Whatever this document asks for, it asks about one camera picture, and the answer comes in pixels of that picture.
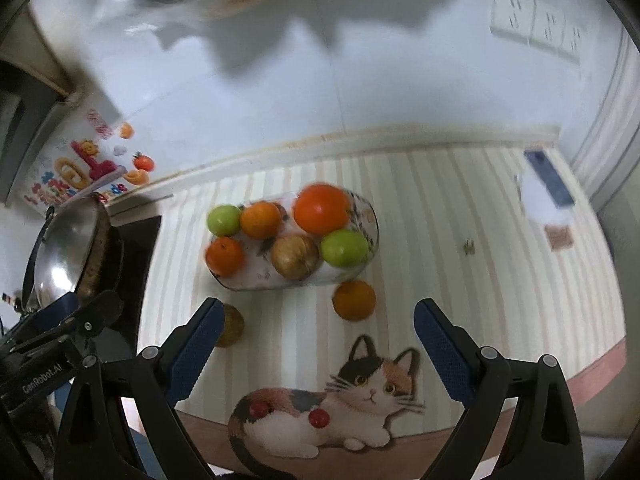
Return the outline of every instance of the wall outlet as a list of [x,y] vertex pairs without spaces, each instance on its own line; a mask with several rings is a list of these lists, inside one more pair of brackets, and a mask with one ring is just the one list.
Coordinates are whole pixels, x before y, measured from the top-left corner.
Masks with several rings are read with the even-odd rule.
[[531,43],[542,48],[557,50],[562,45],[564,13],[540,0],[536,0]]
[[567,20],[564,26],[564,36],[560,45],[560,54],[573,61],[580,61],[582,55],[582,41],[584,40],[584,29],[577,23]]
[[528,43],[533,26],[533,0],[494,0],[491,32],[512,40]]

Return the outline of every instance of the blue item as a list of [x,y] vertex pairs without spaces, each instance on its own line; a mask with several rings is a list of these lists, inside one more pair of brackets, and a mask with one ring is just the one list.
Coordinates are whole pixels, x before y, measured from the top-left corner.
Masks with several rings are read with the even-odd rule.
[[[422,300],[415,306],[414,327],[422,346],[427,351],[449,397],[462,402],[468,408],[474,400],[473,372],[455,343],[440,324],[433,307],[433,300]],[[444,314],[438,309],[444,321]]]
[[225,327],[225,309],[222,302],[215,298],[209,300],[208,305],[203,304],[200,307],[203,310],[201,316],[198,316],[200,312],[197,312],[184,327],[193,330],[193,333],[170,364],[170,386],[166,393],[166,400],[170,406],[175,406],[179,400],[189,397]]
[[574,197],[564,185],[562,178],[558,175],[556,168],[542,150],[524,152],[524,156],[536,172],[536,175],[545,184],[551,198],[559,208],[571,207],[575,205]]
[[71,316],[78,308],[78,297],[74,293],[68,292],[48,307],[33,314],[33,325],[37,330],[46,332],[58,326],[65,317]]

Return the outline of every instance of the white wall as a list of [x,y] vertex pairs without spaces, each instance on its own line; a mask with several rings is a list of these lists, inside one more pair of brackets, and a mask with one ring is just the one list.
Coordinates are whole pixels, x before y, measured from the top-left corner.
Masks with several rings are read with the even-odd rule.
[[[0,293],[14,296],[22,290],[24,269],[42,221],[41,216],[19,200],[11,207],[0,204]],[[0,316],[5,327],[17,320],[13,307],[2,301]]]
[[95,0],[33,0],[60,59],[90,72],[154,146],[154,177],[389,123],[560,124],[571,159],[613,72],[622,25],[604,0],[545,0],[588,31],[580,66],[493,37],[492,0],[268,0],[172,27],[86,28]]

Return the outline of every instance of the stainless steel pot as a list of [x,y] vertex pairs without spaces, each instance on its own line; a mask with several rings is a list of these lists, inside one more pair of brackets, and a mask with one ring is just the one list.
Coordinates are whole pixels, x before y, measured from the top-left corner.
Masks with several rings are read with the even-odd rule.
[[[75,292],[81,303],[94,297],[114,236],[107,210],[94,194],[73,200],[57,214],[49,208],[27,263],[23,309],[46,307],[68,292]],[[122,252],[117,264],[122,265]],[[37,304],[28,301],[33,293]]]

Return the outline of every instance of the red ball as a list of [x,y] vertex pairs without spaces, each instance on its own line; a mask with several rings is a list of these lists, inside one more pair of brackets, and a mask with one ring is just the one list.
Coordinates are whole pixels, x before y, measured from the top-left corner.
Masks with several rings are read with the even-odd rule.
[[330,420],[331,417],[329,417],[329,414],[321,408],[317,408],[309,412],[309,424],[314,428],[318,428],[318,430],[327,427]]
[[254,400],[249,404],[249,415],[252,418],[264,418],[269,413],[271,413],[271,407],[264,400]]

